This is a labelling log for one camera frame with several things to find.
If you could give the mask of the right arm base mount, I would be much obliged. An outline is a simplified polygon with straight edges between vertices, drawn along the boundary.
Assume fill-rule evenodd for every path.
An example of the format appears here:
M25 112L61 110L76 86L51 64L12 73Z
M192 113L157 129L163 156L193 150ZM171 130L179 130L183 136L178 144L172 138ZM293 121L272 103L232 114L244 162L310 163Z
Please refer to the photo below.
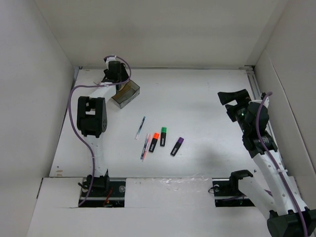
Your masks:
M208 190L214 195L216 207L253 207L253 202L238 189L238 181L253 177L248 170L231 173L229 178L212 178L212 187Z

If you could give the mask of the blue clear pen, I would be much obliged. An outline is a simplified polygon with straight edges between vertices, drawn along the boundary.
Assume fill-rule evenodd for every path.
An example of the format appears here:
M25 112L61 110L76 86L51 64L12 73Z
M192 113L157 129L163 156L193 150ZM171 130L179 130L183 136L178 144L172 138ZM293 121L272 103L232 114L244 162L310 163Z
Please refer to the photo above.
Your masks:
M138 130L137 130L137 133L136 133L136 135L135 135L135 140L137 140L138 137L139 137L139 135L140 135L140 132L141 132L142 127L143 127L143 125L144 125L145 119L146 119L146 116L143 116L142 121L141 121L141 123L140 123L140 126L139 126L139 128L138 128Z

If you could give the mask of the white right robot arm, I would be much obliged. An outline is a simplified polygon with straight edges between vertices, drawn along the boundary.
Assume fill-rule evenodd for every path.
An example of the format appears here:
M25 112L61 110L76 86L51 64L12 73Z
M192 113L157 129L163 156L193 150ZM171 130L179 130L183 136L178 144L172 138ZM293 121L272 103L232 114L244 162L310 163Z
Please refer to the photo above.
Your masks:
M278 147L267 132L269 96L252 100L246 89L218 92L231 121L242 131L242 141L267 185L265 190L249 170L238 170L229 178L212 180L216 206L237 206L250 201L261 212L273 237L310 237L316 229L316 211L310 209L292 184L282 164Z

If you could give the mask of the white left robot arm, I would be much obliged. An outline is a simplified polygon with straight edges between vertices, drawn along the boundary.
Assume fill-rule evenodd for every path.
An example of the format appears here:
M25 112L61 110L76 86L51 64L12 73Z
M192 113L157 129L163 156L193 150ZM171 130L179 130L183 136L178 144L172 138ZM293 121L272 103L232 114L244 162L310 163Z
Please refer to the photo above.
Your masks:
M94 92L78 98L77 128L92 156L92 177L100 178L107 172L103 155L103 135L107 129L106 102L129 82L131 69L116 55L104 58L107 68L101 82L92 85Z

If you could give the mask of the pink clear pen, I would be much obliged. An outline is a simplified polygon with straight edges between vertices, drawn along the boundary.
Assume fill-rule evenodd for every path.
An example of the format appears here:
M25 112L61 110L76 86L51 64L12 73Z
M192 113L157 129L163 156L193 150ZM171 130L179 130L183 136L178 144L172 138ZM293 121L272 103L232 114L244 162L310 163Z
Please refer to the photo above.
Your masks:
M148 133L146 138L145 138L145 143L144 143L144 147L142 149L142 153L141 153L141 157L140 157L140 160L141 161L144 161L145 159L145 156L146 156L146 153L147 153L147 150L148 150L148 146L149 146L149 142L151 140L151 134Z

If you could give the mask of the green cap highlighter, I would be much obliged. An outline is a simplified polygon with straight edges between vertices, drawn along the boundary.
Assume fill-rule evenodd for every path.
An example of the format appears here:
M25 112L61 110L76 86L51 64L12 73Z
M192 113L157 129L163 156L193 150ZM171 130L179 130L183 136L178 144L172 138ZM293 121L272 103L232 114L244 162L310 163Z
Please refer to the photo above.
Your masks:
M160 146L164 147L166 143L166 134L167 134L167 128L162 127L161 128L161 133L160 133Z

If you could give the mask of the orange cap highlighter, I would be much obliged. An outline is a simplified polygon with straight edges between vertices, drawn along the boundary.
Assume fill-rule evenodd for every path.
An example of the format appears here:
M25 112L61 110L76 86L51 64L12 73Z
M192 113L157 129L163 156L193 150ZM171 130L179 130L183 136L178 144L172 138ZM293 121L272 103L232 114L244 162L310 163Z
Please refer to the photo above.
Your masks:
M157 142L158 142L158 139L159 139L159 133L154 133L154 135L152 137L152 140L151 140L151 144L149 146L149 152L150 153L154 152L155 147L156 147Z

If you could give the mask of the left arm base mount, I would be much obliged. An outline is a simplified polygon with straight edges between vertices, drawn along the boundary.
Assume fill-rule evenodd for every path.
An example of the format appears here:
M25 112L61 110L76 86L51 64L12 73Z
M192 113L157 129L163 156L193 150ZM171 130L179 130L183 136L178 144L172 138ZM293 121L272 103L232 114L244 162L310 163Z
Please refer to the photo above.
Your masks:
M122 208L125 203L126 179L110 178L108 173L105 176L93 179L92 188L90 187L92 176L88 175L78 185L81 187L79 197L79 207L92 208Z

